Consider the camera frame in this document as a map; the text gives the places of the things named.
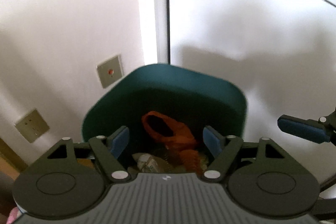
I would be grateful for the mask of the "crumpled paper trash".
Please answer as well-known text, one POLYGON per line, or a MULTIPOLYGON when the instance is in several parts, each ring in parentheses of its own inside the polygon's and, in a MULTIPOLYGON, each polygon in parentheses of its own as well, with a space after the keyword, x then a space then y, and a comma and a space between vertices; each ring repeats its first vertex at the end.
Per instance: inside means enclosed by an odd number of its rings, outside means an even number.
POLYGON ((135 153, 132 157, 138 170, 143 173, 169 173, 174 169, 167 161, 148 153, 135 153))

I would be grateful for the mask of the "dark teal trash bin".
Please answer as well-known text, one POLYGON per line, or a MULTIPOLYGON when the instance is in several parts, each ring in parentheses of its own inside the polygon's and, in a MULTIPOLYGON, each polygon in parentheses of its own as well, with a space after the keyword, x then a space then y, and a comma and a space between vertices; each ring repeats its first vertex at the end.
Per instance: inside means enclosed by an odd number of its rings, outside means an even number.
MULTIPOLYGON (((205 172, 214 157, 203 142, 203 129, 210 126, 223 136, 242 138, 247 101, 228 81, 167 64, 147 65, 127 75, 89 110, 82 125, 83 139, 89 143, 99 135, 109 137, 125 126, 129 143, 118 161, 128 173, 135 153, 148 153, 171 164, 165 145, 143 127, 141 118, 150 111, 187 125, 198 143, 205 172)), ((164 136, 173 135, 158 118, 150 118, 149 124, 164 136)), ((172 166, 170 172, 186 171, 182 165, 172 166)))

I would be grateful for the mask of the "red plastic bag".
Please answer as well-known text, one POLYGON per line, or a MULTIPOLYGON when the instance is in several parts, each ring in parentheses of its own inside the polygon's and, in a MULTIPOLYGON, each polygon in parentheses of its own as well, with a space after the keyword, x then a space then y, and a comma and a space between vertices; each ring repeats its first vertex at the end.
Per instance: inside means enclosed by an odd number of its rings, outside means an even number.
POLYGON ((147 133, 155 141, 165 145, 172 165, 182 165, 187 172, 194 172, 199 176, 204 173, 201 156, 196 150, 198 143, 187 125, 157 111, 148 112, 141 120, 147 133), (149 124, 149 119, 152 117, 160 119, 172 131, 173 135, 164 136, 152 128, 149 124))

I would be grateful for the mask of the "pink cloth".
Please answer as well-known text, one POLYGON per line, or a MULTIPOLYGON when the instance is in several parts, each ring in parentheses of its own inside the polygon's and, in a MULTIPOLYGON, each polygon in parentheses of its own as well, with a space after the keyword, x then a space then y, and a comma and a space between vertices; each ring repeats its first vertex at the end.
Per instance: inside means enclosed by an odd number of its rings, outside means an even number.
POLYGON ((13 224, 21 215, 22 212, 18 207, 13 208, 7 218, 6 224, 13 224))

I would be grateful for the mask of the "grey wall power socket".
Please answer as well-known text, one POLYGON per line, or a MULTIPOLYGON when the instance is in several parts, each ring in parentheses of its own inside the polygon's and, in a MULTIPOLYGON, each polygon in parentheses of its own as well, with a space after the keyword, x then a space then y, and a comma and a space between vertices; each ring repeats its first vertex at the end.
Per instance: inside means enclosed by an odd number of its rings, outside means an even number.
POLYGON ((37 109, 32 110, 21 118, 15 124, 15 128, 29 143, 33 143, 50 129, 37 109))

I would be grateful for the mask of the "grey wall switch red dot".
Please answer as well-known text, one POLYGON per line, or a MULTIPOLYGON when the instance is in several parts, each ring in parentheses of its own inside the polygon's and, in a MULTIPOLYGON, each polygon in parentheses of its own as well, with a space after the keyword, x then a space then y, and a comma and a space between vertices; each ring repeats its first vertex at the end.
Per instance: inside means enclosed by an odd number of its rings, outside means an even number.
POLYGON ((121 56, 116 55, 96 67, 101 86, 105 89, 123 77, 121 56))

